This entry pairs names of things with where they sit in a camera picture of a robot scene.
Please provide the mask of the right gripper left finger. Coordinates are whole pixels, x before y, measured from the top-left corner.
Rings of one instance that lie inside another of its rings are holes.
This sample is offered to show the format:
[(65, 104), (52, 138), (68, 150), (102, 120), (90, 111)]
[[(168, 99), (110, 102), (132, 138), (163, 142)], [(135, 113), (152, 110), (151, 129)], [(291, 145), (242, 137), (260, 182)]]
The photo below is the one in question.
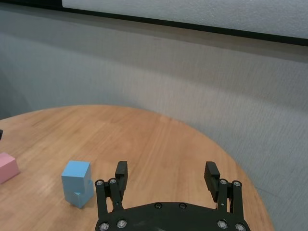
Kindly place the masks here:
[(103, 218), (107, 213), (107, 198), (112, 201), (113, 211), (123, 210), (122, 200), (128, 181), (127, 161), (119, 161), (115, 177), (108, 181), (99, 179), (95, 181), (98, 218)]

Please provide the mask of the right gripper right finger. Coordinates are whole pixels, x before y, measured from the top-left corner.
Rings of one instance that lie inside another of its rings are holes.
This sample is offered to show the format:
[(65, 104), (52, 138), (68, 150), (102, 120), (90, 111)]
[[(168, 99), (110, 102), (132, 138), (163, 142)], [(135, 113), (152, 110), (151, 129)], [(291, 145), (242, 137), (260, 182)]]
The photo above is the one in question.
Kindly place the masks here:
[(205, 164), (204, 179), (213, 201), (216, 203), (216, 210), (228, 212), (227, 201), (229, 201), (229, 213), (243, 214), (242, 183), (240, 181), (228, 182), (221, 178), (216, 163), (212, 161), (207, 161)]

